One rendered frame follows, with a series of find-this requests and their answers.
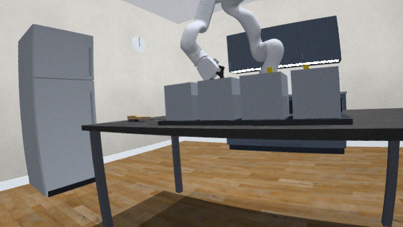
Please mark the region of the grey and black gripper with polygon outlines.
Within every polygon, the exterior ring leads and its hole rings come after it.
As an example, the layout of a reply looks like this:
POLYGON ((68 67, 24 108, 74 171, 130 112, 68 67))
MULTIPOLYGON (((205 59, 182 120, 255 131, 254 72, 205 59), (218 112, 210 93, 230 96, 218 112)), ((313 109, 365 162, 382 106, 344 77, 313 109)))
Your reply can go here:
POLYGON ((197 64, 197 70, 203 80, 215 79, 217 76, 224 78, 224 69, 225 67, 216 64, 216 62, 208 56, 201 59, 197 64))

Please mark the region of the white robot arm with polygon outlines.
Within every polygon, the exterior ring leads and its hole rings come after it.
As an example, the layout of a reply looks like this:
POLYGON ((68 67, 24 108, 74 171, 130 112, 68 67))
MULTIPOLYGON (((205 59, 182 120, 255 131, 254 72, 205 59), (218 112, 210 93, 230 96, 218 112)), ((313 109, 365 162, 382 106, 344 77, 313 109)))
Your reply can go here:
POLYGON ((284 55, 284 46, 278 39, 270 39, 262 42, 261 27, 251 11, 240 7, 244 0, 200 0, 193 23, 188 24, 182 34, 180 47, 183 52, 197 67, 198 62, 207 57, 205 51, 196 43, 198 33, 208 30, 214 7, 221 3, 222 9, 236 18, 244 28, 250 43, 252 57, 259 62, 264 62, 259 73, 267 73, 267 67, 272 67, 273 72, 278 72, 278 66, 284 55))

